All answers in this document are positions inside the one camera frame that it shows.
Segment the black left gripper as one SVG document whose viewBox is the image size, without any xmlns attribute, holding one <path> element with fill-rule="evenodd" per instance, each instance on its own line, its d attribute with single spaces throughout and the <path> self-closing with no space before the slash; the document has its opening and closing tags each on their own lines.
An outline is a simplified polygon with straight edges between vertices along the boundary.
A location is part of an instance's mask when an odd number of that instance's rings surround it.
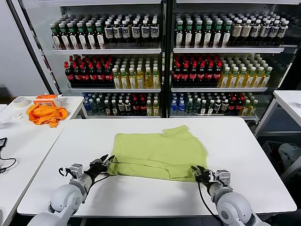
<svg viewBox="0 0 301 226">
<path fill-rule="evenodd" d="M 88 175 L 90 177 L 97 177 L 101 173 L 106 173 L 111 163 L 113 162 L 115 155 L 109 156 L 108 154 L 103 155 L 102 157 L 93 160 L 90 163 L 90 168 L 88 170 Z"/>
</svg>

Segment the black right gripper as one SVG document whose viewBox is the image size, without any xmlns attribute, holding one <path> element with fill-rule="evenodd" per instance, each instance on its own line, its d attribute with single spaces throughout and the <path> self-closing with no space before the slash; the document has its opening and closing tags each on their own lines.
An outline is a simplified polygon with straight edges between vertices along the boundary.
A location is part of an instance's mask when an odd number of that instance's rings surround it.
<svg viewBox="0 0 301 226">
<path fill-rule="evenodd" d="M 215 182 L 215 174 L 210 173 L 209 169 L 203 166 L 191 166 L 192 173 L 196 182 L 202 183 L 205 187 L 209 187 Z"/>
</svg>

